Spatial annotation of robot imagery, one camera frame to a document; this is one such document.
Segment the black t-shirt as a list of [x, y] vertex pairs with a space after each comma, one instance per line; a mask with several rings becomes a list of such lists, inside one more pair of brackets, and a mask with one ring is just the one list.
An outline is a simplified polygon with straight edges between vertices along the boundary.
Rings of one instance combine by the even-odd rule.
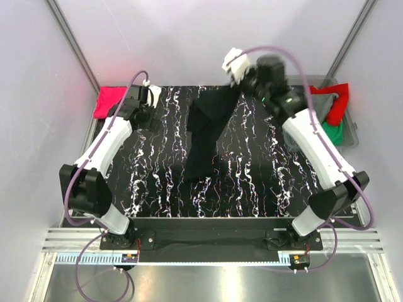
[[217, 140], [227, 126], [241, 92], [230, 86], [203, 91], [189, 107], [186, 130], [191, 148], [184, 169], [185, 179], [198, 179], [214, 172]]

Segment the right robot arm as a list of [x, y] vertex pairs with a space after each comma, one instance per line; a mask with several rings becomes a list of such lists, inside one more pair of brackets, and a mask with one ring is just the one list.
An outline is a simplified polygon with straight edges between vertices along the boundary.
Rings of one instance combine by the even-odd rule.
[[260, 100], [277, 119], [282, 130], [297, 143], [311, 163], [321, 191], [309, 198], [308, 206], [296, 216], [281, 234], [283, 243], [302, 249], [326, 223], [339, 212], [365, 199], [364, 190], [370, 182], [365, 171], [356, 171], [338, 152], [326, 135], [312, 100], [307, 76], [300, 74], [303, 92], [290, 89], [285, 65], [277, 56], [265, 55], [251, 63], [243, 51], [228, 64], [232, 78], [243, 93]]

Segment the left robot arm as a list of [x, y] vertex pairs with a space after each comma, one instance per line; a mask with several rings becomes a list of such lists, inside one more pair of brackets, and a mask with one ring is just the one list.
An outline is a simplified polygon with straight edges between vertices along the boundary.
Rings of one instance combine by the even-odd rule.
[[59, 171], [66, 211], [73, 210], [106, 229], [104, 240], [122, 249], [136, 244], [135, 227], [130, 218], [113, 204], [105, 177], [124, 141], [135, 130], [156, 131], [157, 105], [161, 87], [132, 85], [109, 110], [105, 123], [87, 151], [74, 164]]

